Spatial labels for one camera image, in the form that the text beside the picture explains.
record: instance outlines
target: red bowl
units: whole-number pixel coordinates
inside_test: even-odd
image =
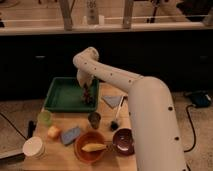
[[[134,141],[132,131],[128,128],[119,129],[113,136],[113,147],[122,155],[129,156],[134,154]]]
[[[87,164],[97,162],[103,157],[105,150],[98,150],[93,152],[86,152],[82,150],[82,147],[88,143],[101,143],[105,144],[105,139],[97,131],[88,131],[81,134],[74,143],[75,155],[77,158]]]

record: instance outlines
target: green object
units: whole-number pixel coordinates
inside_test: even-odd
[[[83,100],[84,89],[75,77],[55,77],[48,90],[44,108],[51,112],[93,112],[98,105],[98,79],[93,79],[89,91],[93,101],[86,104]]]
[[[52,120],[51,120],[51,112],[44,110],[38,114],[38,122],[44,124],[45,126],[51,126]]]

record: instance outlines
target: wooden bowl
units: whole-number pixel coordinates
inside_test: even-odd
[[[92,164],[100,160],[105,150],[98,150],[93,152],[85,152],[82,147],[88,143],[105,144],[104,137],[97,131],[88,131],[81,134],[74,143],[75,155],[77,158],[87,164]]]

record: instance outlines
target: yellow object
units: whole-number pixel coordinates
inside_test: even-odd
[[[104,150],[106,149],[106,145],[99,144],[99,143],[89,143],[83,146],[81,149],[86,152],[92,152],[92,151]]]

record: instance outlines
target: blue sponge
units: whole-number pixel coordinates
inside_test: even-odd
[[[68,131],[61,134],[61,141],[64,145],[69,145],[81,134],[81,129],[77,126],[69,129]]]

